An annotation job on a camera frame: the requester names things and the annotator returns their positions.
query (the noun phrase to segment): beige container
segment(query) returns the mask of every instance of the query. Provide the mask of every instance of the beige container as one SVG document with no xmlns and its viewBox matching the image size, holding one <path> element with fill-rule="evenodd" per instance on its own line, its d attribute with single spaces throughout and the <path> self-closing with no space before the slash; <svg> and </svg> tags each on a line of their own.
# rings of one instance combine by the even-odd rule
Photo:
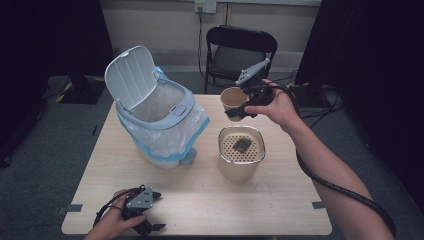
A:
<svg viewBox="0 0 424 240">
<path fill-rule="evenodd" d="M 241 91 L 238 87 L 230 87 L 222 91 L 221 102 L 225 111 L 241 106 L 248 100 L 248 96 Z M 240 117 L 228 118 L 233 122 L 241 120 Z"/>
<path fill-rule="evenodd" d="M 234 145 L 240 139 L 250 141 L 245 152 L 240 152 Z M 245 181 L 252 177 L 256 167 L 265 157 L 265 145 L 260 132 L 249 126 L 231 126 L 219 133 L 218 169 L 221 174 L 236 182 Z"/>
</svg>

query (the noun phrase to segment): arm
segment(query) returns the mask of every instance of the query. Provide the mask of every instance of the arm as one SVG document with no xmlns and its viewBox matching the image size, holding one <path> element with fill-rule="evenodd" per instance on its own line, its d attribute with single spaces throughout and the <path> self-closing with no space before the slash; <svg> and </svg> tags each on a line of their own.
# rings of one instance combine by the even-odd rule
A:
<svg viewBox="0 0 424 240">
<path fill-rule="evenodd" d="M 124 190 L 118 191 L 114 196 L 124 192 Z M 138 216 L 124 220 L 122 218 L 122 208 L 126 195 L 118 198 L 112 203 L 112 206 L 106 214 L 100 219 L 100 221 L 90 230 L 85 236 L 85 240 L 109 240 L 114 239 L 121 234 L 125 229 L 134 227 L 144 221 L 144 216 Z"/>
<path fill-rule="evenodd" d="M 247 106 L 247 113 L 264 114 L 292 138 L 306 166 L 316 175 L 369 199 L 370 193 L 359 177 L 331 152 L 296 114 L 290 98 L 276 90 L 268 106 Z M 393 239 L 382 218 L 372 209 L 316 182 L 314 186 L 329 214 L 347 239 Z"/>
</svg>

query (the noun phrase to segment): white wall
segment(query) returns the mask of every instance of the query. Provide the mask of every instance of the white wall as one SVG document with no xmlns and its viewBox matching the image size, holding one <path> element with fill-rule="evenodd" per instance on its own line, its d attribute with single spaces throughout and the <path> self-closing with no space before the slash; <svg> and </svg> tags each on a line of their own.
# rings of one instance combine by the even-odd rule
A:
<svg viewBox="0 0 424 240">
<path fill-rule="evenodd" d="M 152 52 L 157 65 L 174 66 L 176 71 L 197 68 L 200 23 L 193 2 L 102 0 L 101 3 L 113 48 L 120 51 L 143 45 Z M 217 3 L 216 14 L 203 14 L 202 66 L 207 30 L 227 19 L 230 25 L 260 29 L 277 39 L 278 53 L 272 71 L 297 69 L 318 8 Z"/>
</svg>

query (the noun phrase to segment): trash can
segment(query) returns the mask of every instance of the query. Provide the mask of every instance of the trash can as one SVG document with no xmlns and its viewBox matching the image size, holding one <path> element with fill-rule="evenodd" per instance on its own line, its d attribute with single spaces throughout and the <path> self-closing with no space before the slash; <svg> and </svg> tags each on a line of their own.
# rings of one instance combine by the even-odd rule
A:
<svg viewBox="0 0 424 240">
<path fill-rule="evenodd" d="M 193 161 L 193 144 L 209 124 L 208 114 L 191 91 L 155 66 L 146 47 L 116 57 L 106 68 L 105 82 L 143 159 L 164 169 Z"/>
</svg>

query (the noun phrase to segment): gray floor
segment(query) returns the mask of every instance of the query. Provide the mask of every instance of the gray floor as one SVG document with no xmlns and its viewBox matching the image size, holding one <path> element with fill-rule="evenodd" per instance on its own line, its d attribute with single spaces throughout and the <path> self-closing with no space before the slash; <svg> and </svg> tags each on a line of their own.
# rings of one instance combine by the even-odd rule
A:
<svg viewBox="0 0 424 240">
<path fill-rule="evenodd" d="M 204 85 L 199 73 L 165 73 L 170 79 L 183 84 L 193 93 L 203 93 Z M 269 78 L 275 80 L 287 76 L 288 73 L 272 73 Z M 51 89 L 46 96 L 58 91 L 66 81 L 66 77 L 54 77 L 49 81 Z M 220 91 L 222 88 L 210 86 L 209 93 L 219 94 Z M 334 94 L 335 92 L 328 93 L 330 100 L 335 99 Z M 105 90 L 95 105 L 59 104 L 54 100 L 55 98 L 49 99 L 41 120 L 31 128 L 11 155 L 11 167 L 0 169 L 0 239 L 2 240 L 82 238 L 66 236 L 61 232 L 64 215 L 58 214 L 57 210 L 72 201 L 112 104 L 112 98 Z M 302 115 L 308 115 L 310 111 L 318 110 L 303 109 Z M 316 119 L 308 118 L 305 121 L 312 124 Z M 387 166 L 366 147 L 361 132 L 344 110 L 329 114 L 316 124 L 313 130 L 330 149 L 357 172 L 369 187 L 375 200 L 393 217 L 398 230 L 397 239 L 424 239 L 423 215 Z M 199 236 L 189 239 L 217 238 Z M 333 232 L 329 236 L 278 238 L 342 239 L 343 235 L 333 224 Z M 152 239 L 187 239 L 187 237 L 152 237 Z M 252 236 L 240 239 L 271 239 L 271 237 Z"/>
</svg>

